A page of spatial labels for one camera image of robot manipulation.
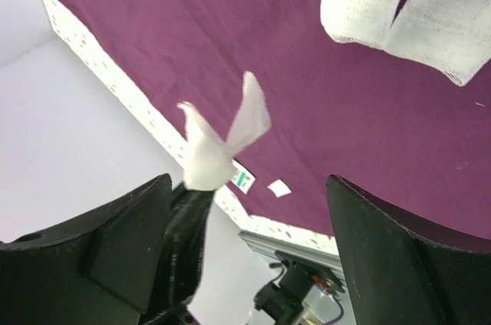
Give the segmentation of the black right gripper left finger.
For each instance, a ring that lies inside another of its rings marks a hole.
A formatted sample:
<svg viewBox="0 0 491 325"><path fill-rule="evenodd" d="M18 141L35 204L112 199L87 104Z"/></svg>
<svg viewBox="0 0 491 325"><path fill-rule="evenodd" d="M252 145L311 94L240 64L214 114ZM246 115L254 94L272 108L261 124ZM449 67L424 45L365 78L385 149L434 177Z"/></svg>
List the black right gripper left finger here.
<svg viewBox="0 0 491 325"><path fill-rule="evenodd" d="M1 245L3 324L137 324L169 219L163 174L66 222Z"/></svg>

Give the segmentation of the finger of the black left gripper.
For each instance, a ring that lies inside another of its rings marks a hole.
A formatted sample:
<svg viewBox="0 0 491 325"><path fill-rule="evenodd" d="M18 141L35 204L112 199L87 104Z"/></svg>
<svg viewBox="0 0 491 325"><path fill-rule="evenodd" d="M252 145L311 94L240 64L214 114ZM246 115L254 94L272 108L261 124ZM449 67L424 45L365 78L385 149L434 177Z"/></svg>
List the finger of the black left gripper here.
<svg viewBox="0 0 491 325"><path fill-rule="evenodd" d="M203 271L206 224L213 192L188 190L179 184L172 192L166 227L145 324L169 324L195 296Z"/></svg>

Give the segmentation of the small white bandage strip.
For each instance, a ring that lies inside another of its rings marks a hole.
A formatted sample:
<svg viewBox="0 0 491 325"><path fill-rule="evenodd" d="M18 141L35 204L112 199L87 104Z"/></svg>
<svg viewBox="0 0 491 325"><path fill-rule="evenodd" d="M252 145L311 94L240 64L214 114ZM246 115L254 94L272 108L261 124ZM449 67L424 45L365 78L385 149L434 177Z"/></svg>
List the small white bandage strip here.
<svg viewBox="0 0 491 325"><path fill-rule="evenodd" d="M268 189L276 198L281 198L292 193L292 190L282 179L276 179L274 182L270 183Z"/></svg>

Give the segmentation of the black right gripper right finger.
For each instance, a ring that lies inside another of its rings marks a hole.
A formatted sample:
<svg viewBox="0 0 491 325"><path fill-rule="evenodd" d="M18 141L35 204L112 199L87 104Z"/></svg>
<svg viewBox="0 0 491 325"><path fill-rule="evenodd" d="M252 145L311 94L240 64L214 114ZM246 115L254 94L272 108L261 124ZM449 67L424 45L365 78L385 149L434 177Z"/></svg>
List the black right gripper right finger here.
<svg viewBox="0 0 491 325"><path fill-rule="evenodd" d="M328 209L358 324L488 324L490 241L331 175Z"/></svg>

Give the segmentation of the white green suture packet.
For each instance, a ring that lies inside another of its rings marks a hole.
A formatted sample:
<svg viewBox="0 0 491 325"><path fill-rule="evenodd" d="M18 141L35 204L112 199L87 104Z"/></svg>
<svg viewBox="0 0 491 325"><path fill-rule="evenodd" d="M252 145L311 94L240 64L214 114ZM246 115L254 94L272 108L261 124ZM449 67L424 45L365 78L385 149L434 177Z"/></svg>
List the white green suture packet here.
<svg viewBox="0 0 491 325"><path fill-rule="evenodd" d="M244 195L247 195L255 182L255 176L241 163L232 161L234 174L229 180Z"/></svg>

